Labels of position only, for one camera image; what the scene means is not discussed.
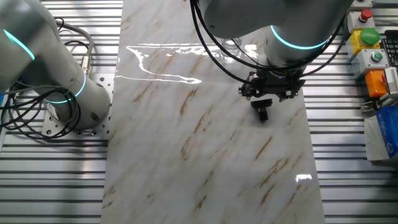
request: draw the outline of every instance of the emergency stop button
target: emergency stop button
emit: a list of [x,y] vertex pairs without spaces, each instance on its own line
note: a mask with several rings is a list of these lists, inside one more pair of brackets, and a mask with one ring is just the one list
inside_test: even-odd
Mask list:
[[361,22],[367,22],[368,19],[372,18],[373,12],[370,9],[364,9],[361,12],[361,15],[359,17],[359,21]]

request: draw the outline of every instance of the wire bundle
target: wire bundle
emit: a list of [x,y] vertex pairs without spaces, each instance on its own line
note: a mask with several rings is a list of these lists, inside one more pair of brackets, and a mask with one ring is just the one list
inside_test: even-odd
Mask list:
[[[289,70],[298,69],[298,68],[300,68],[300,67],[302,67],[302,66],[305,66],[305,65],[309,64],[309,63],[312,62],[314,59],[316,59],[319,55],[321,55],[321,54],[330,46],[330,44],[333,42],[333,40],[334,40],[335,37],[337,36],[338,31],[343,27],[343,25],[344,25],[344,23],[345,23],[345,17],[344,17],[344,18],[341,20],[339,26],[338,26],[338,27],[336,28],[336,30],[334,31],[334,33],[333,33],[333,35],[331,36],[331,38],[328,40],[328,42],[327,42],[323,47],[321,47],[318,51],[316,51],[316,52],[315,52],[312,56],[310,56],[309,58],[306,58],[305,60],[303,60],[303,61],[301,61],[301,62],[299,62],[299,63],[297,63],[297,64],[295,64],[295,65],[289,65],[289,66],[287,66],[287,67],[273,67],[273,66],[264,66],[264,65],[258,64],[257,62],[256,62],[255,65],[253,65],[253,64],[251,64],[251,63],[249,63],[249,62],[246,62],[246,61],[244,61],[244,60],[242,60],[242,59],[240,59],[240,58],[234,56],[234,55],[231,54],[230,52],[228,52],[228,51],[216,40],[216,38],[213,36],[213,34],[211,34],[211,32],[207,29],[207,26],[205,25],[205,21],[204,21],[203,18],[202,18],[201,11],[200,11],[200,9],[199,9],[197,0],[190,0],[190,4],[191,4],[191,11],[192,11],[193,23],[194,23],[194,25],[195,25],[196,32],[197,32],[197,34],[198,34],[198,37],[199,37],[199,39],[200,39],[201,44],[202,44],[203,47],[205,48],[205,50],[206,50],[207,54],[209,55],[209,57],[212,59],[212,61],[214,61],[214,63],[215,63],[220,69],[222,69],[222,71],[224,71],[224,72],[225,72],[227,75],[229,75],[231,78],[233,78],[233,79],[235,79],[235,80],[237,80],[237,81],[239,81],[239,82],[246,83],[246,84],[252,84],[252,83],[251,83],[250,81],[244,80],[244,79],[239,78],[239,77],[237,77],[236,75],[232,74],[230,71],[228,71],[227,69],[225,69],[224,66],[222,66],[222,65],[217,61],[217,59],[215,59],[214,56],[211,54],[211,52],[210,52],[208,46],[206,45],[206,43],[205,43],[205,41],[204,41],[204,39],[203,39],[203,36],[201,35],[200,29],[199,29],[199,25],[198,25],[198,22],[197,22],[197,18],[199,18],[199,21],[201,22],[201,24],[202,24],[203,28],[205,29],[206,33],[209,35],[209,37],[212,39],[212,41],[217,45],[217,47],[219,47],[220,50],[222,50],[222,51],[223,51],[226,55],[228,55],[229,57],[233,58],[235,61],[237,61],[237,62],[239,62],[239,63],[241,63],[241,64],[243,64],[243,65],[246,65],[246,66],[248,66],[248,67],[251,67],[251,68],[260,69],[260,70],[268,70],[268,71],[276,71],[276,72],[281,72],[281,73],[286,72],[286,71],[289,71]],[[313,70],[313,71],[311,71],[311,72],[302,74],[300,77],[305,77],[305,76],[307,76],[307,75],[312,75],[312,74],[314,74],[315,72],[321,70],[323,67],[327,66],[327,65],[338,55],[338,52],[339,52],[340,49],[342,48],[343,44],[344,44],[344,39],[341,40],[341,42],[340,42],[340,44],[339,44],[339,47],[337,48],[337,51],[330,57],[330,59],[329,59],[328,61],[326,61],[323,65],[321,65],[321,66],[318,67],[317,69],[315,69],[315,70]]]
[[[34,89],[38,89],[38,88],[49,88],[49,87],[52,87],[53,90],[50,90],[50,91],[44,93],[43,95],[40,95],[40,96],[34,98],[33,100],[29,100],[29,101],[26,101],[23,103],[16,104],[16,95],[18,93],[22,93],[27,90],[34,90]],[[79,123],[80,118],[81,118],[80,105],[77,103],[75,96],[71,92],[69,92],[67,89],[65,89],[63,87],[57,87],[57,86],[37,86],[37,87],[31,87],[31,88],[24,88],[21,90],[14,90],[14,89],[15,89],[15,85],[13,87],[11,87],[11,90],[9,92],[0,93],[2,95],[8,95],[7,101],[5,102],[4,106],[0,107],[0,110],[1,110],[0,128],[6,128],[7,130],[10,130],[10,131],[18,130],[23,135],[25,135],[31,139],[48,140],[48,139],[57,139],[57,138],[64,137],[65,135],[72,132],[76,128],[77,124]],[[55,93],[62,94],[65,97],[65,99],[68,103],[68,108],[70,110],[70,117],[69,117],[68,122],[65,123],[65,127],[60,132],[58,132],[57,134],[54,134],[52,136],[47,136],[47,135],[44,135],[44,134],[36,131],[29,124],[34,119],[36,119],[36,117],[39,115],[40,110],[42,108],[43,100],[46,97],[48,97],[52,94],[55,94]],[[76,104],[75,111],[73,110],[72,102],[74,102]],[[20,109],[26,105],[30,105],[30,106],[23,113],[21,113]],[[23,119],[29,112],[31,112],[34,109],[34,107],[36,105],[39,106],[36,114],[33,115],[33,117],[31,117],[29,120]],[[13,111],[15,111],[17,113],[16,118],[12,115]],[[7,114],[10,117],[9,121],[6,121]],[[23,131],[22,128],[24,128],[24,127],[27,127],[33,133],[27,133],[27,132]]]

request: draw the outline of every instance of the green button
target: green button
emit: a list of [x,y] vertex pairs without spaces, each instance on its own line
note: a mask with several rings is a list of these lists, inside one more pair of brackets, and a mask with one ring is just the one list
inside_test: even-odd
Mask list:
[[383,55],[381,55],[380,53],[375,53],[374,57],[381,60],[383,58]]
[[361,40],[368,45],[374,45],[380,40],[380,34],[372,28],[363,29],[360,36]]

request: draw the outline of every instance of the yellow control box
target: yellow control box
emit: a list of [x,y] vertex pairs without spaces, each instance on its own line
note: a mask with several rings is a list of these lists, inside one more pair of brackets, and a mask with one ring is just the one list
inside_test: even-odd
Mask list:
[[350,60],[355,58],[362,49],[380,49],[379,42],[375,44],[367,44],[361,38],[361,32],[363,30],[354,31],[351,37],[347,40],[346,49]]

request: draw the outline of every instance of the teal led ring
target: teal led ring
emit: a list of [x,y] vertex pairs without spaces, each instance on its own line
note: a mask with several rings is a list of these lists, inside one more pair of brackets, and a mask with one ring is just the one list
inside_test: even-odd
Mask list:
[[293,48],[293,49],[298,49],[298,50],[312,50],[312,49],[316,49],[316,48],[319,48],[319,47],[323,46],[323,45],[324,45],[326,42],[328,42],[328,40],[329,40],[329,39],[327,39],[327,40],[325,40],[323,43],[320,43],[320,44],[315,45],[315,46],[302,47],[302,46],[298,46],[298,45],[291,44],[291,43],[287,42],[286,40],[284,40],[283,38],[281,38],[280,35],[278,35],[278,34],[276,33],[276,31],[275,31],[275,29],[274,29],[274,26],[271,26],[271,30],[272,30],[272,32],[274,33],[275,37],[276,37],[279,41],[281,41],[284,45],[286,45],[286,46],[288,46],[288,47],[291,47],[291,48]]

